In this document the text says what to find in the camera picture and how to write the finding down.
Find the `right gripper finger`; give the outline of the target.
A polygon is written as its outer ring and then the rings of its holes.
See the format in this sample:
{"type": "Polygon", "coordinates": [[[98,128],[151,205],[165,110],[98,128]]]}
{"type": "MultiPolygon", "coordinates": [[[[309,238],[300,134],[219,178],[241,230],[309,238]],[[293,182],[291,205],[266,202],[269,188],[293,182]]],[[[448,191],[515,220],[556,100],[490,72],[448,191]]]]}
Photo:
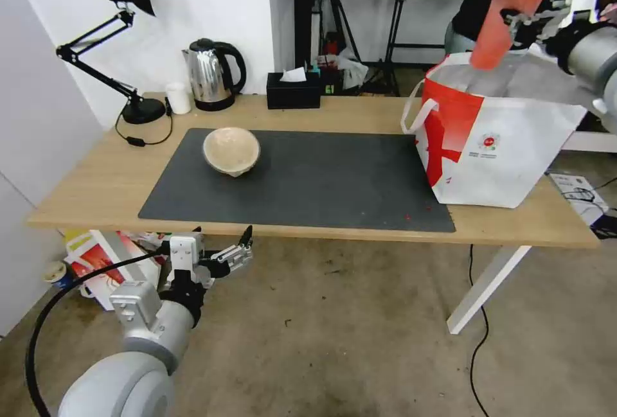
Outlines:
{"type": "Polygon", "coordinates": [[[543,34],[543,29],[550,21],[549,17],[544,17],[543,13],[526,15],[519,10],[504,8],[500,10],[500,16],[511,38],[511,49],[528,49],[536,43],[539,36],[543,34]]]}

